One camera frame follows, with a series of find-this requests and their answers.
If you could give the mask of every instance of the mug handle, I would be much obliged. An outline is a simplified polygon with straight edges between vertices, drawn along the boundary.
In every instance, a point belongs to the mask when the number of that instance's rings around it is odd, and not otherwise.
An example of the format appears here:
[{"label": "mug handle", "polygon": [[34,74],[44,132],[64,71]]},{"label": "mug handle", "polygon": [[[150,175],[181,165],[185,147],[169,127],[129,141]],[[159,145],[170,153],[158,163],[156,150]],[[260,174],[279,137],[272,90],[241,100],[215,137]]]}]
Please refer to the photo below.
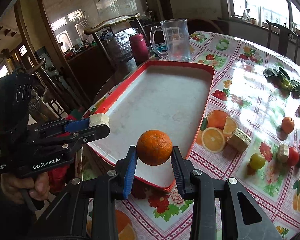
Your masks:
[{"label": "mug handle", "polygon": [[154,43],[154,34],[155,34],[156,31],[162,31],[161,26],[152,26],[151,27],[151,31],[150,31],[150,43],[151,43],[151,47],[152,47],[153,51],[155,52],[155,54],[157,54],[159,57],[167,56],[167,53],[161,53],[160,51],[158,51],[157,47],[155,46],[155,43]]}]

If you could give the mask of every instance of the human hand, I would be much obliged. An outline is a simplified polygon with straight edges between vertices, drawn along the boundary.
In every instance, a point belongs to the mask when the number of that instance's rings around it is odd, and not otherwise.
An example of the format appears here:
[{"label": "human hand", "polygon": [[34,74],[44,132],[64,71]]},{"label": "human hand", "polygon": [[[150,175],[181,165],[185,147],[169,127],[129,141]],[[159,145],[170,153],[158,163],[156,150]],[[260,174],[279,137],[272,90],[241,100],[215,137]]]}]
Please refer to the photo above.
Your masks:
[{"label": "human hand", "polygon": [[16,204],[24,203],[24,199],[19,191],[21,188],[30,189],[30,197],[36,200],[46,200],[50,191],[48,173],[41,173],[35,182],[32,178],[18,179],[10,173],[1,174],[2,192]]}]

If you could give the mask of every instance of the glass beer mug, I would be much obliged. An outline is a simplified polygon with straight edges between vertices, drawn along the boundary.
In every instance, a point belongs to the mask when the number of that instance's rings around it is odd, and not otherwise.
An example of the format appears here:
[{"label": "glass beer mug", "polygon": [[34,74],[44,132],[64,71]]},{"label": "glass beer mug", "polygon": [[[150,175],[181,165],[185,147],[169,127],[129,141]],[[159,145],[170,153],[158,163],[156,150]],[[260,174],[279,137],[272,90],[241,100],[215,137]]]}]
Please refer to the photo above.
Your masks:
[{"label": "glass beer mug", "polygon": [[[188,24],[186,19],[172,19],[160,22],[160,26],[153,26],[150,32],[150,43],[159,57],[167,56],[172,61],[191,61]],[[155,46],[154,33],[162,31],[167,53],[161,53]]]}]

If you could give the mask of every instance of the ceiling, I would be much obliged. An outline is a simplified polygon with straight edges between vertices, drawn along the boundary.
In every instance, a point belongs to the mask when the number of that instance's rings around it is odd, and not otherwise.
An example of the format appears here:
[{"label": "ceiling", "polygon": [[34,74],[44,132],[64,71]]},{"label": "ceiling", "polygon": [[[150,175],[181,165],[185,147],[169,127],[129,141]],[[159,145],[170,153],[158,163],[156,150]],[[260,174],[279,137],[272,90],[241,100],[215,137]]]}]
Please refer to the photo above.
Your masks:
[{"label": "ceiling", "polygon": [[11,51],[22,42],[13,8],[11,8],[2,16],[0,20],[0,27],[1,26],[2,28],[0,29],[0,53],[3,49],[9,49],[9,51]]}]

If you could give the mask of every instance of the table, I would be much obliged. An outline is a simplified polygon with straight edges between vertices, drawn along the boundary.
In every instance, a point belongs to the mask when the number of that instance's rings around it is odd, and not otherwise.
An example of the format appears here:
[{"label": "table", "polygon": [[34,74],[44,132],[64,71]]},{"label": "table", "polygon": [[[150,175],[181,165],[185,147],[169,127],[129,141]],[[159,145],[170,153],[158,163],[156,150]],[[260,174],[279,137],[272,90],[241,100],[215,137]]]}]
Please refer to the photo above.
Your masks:
[{"label": "table", "polygon": [[[215,68],[205,114],[213,110],[226,112],[251,137],[252,143],[243,154],[227,146],[221,153],[212,154],[202,146],[199,132],[189,159],[196,169],[213,178],[237,178],[260,204],[282,238],[290,239],[300,230],[300,169],[280,165],[275,157],[281,143],[278,125],[284,116],[292,117],[295,122],[295,129],[285,142],[300,149],[300,117],[295,116],[300,100],[285,97],[267,83],[263,70],[280,66],[291,79],[300,82],[300,67],[263,46],[227,35],[197,31],[190,35],[190,44],[192,62]],[[93,105],[86,117],[114,90],[115,87]],[[82,163],[79,161],[77,165],[78,176],[91,179],[110,169],[96,154],[85,149]],[[256,152],[264,154],[266,165],[251,172],[247,163]],[[131,220],[138,240],[189,239],[192,206],[192,201],[180,197],[176,187],[165,194],[136,179],[129,198],[116,202],[116,209]],[[221,239],[218,199],[216,208],[217,239]]]}]

